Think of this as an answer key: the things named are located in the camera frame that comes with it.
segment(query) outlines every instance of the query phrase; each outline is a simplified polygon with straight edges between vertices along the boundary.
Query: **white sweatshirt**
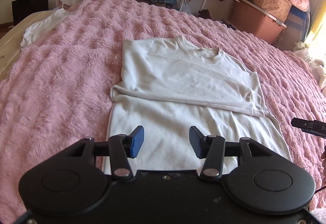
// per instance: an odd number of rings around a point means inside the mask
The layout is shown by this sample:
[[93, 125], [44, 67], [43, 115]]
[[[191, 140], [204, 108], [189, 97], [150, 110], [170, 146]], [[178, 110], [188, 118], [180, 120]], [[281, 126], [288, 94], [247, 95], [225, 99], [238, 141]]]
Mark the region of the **white sweatshirt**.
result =
[[[291, 160], [278, 121], [267, 109], [256, 72], [221, 49], [198, 48], [183, 36], [124, 40], [122, 82], [111, 88], [114, 102], [107, 136], [129, 135], [138, 125], [145, 140], [133, 168], [200, 169], [189, 128], [239, 142], [250, 137]], [[237, 167], [225, 158], [223, 173]], [[104, 172], [110, 173], [109, 159]]]

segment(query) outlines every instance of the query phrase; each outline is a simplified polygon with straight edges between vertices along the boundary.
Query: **baseboard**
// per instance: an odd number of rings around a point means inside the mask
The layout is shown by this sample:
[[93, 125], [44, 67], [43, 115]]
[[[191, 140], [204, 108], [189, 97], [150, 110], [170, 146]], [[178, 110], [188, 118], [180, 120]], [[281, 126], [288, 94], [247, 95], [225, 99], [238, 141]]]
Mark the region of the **baseboard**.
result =
[[3, 23], [3, 24], [0, 24], [0, 29], [9, 28], [10, 26], [13, 26], [13, 25], [14, 25], [14, 22]]

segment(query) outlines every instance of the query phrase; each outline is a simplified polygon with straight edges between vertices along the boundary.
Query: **orange plastic bin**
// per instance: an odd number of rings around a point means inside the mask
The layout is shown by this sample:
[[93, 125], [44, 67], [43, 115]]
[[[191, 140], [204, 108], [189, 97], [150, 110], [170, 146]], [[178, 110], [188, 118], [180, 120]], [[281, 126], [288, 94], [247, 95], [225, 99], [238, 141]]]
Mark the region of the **orange plastic bin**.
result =
[[240, 31], [273, 44], [286, 25], [247, 0], [240, 0], [234, 8], [231, 24]]

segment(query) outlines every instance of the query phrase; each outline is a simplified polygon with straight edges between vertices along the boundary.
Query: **black cable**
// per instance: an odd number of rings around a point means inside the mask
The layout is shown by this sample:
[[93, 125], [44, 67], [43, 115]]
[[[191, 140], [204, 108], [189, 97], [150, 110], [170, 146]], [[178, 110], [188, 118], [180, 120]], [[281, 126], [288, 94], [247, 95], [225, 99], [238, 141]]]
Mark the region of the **black cable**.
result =
[[316, 192], [314, 194], [317, 194], [318, 192], [324, 190], [326, 188], [326, 186], [323, 186], [322, 188], [319, 188], [318, 190], [316, 190]]

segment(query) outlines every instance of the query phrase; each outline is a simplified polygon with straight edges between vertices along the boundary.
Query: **black screen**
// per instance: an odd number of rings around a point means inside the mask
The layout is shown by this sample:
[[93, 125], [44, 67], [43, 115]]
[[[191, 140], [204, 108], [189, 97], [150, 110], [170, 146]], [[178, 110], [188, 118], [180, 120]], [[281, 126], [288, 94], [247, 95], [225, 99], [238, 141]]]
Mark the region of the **black screen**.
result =
[[11, 5], [14, 25], [32, 13], [48, 10], [48, 0], [16, 0]]

